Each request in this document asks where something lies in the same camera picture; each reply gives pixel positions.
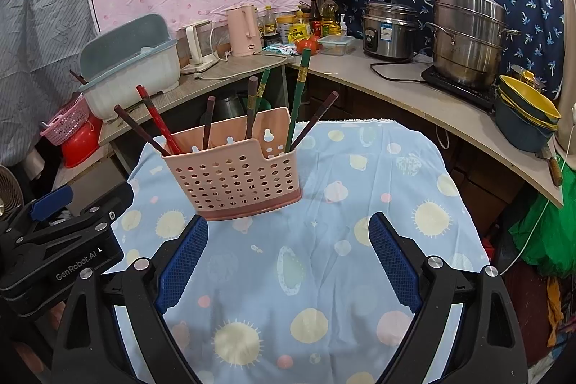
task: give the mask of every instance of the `navy palm tree fabric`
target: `navy palm tree fabric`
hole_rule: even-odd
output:
[[[362,38],[362,14],[367,2],[385,0],[336,0],[345,14],[348,34]],[[432,55],[434,35],[424,24],[434,21],[434,0],[394,0],[418,12],[416,51]],[[562,82],[564,63],[564,5],[561,0],[494,0],[506,10],[506,26],[522,32],[503,40],[500,73],[518,64],[532,71],[554,98]]]

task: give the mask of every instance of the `electric kettle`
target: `electric kettle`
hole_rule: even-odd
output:
[[[253,5],[234,7],[226,11],[233,56],[252,55],[262,51],[260,31]]]

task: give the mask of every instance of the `kitchen counter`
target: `kitchen counter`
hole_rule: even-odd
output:
[[[262,72],[266,68],[278,67],[283,64],[286,64],[286,57],[280,55],[254,54],[246,57],[230,56],[228,61],[220,61],[202,73],[202,77],[208,80],[197,79],[192,75],[181,75],[180,83],[174,90],[153,96],[152,102],[158,112],[162,114],[197,96]],[[130,116],[139,124],[152,119],[148,109],[146,109],[146,106],[142,102],[140,102],[136,108],[130,110]],[[109,123],[104,123],[100,131],[98,144],[103,146],[129,130],[130,126],[120,118]]]
[[[452,132],[512,169],[556,207],[563,206],[562,189],[552,183],[547,162],[512,146],[491,116],[427,84],[391,82],[378,77],[369,65],[380,61],[364,54],[361,40],[354,44],[356,49],[349,55],[313,56],[309,73],[375,96]],[[299,57],[291,58],[291,67],[299,64]],[[390,78],[422,80],[422,71],[431,64],[430,57],[419,54],[412,63],[381,65],[377,70]]]

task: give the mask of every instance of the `screw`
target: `screw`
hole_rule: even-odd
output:
[[[432,256],[428,258],[428,265],[433,269],[440,269],[440,267],[444,265],[444,262],[442,262],[442,259],[439,257]]]
[[[85,268],[85,269],[82,269],[82,270],[80,271],[80,278],[81,278],[82,280],[87,280],[87,279],[89,279],[90,277],[92,277],[92,269],[90,269],[89,267],[87,267],[87,268]]]
[[[487,265],[484,268],[484,271],[486,272],[486,275],[488,275],[488,277],[496,277],[496,275],[498,275],[498,269],[496,269],[496,267],[492,265]]]
[[[148,269],[149,265],[150,261],[145,258],[138,259],[136,262],[134,262],[134,268],[137,271],[145,271],[146,269]]]

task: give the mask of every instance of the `pink plastic basket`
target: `pink plastic basket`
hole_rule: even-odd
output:
[[[80,95],[75,102],[70,102],[62,108],[58,114],[48,123],[48,129],[40,133],[53,145],[62,145],[74,132],[79,130],[90,116],[90,108]]]
[[[191,153],[163,157],[197,213],[208,221],[268,212],[302,197],[296,152],[284,153],[288,110],[258,113],[254,137],[248,140],[246,120],[241,116],[213,123],[203,151],[192,147],[202,148],[204,126],[178,132],[178,145]]]

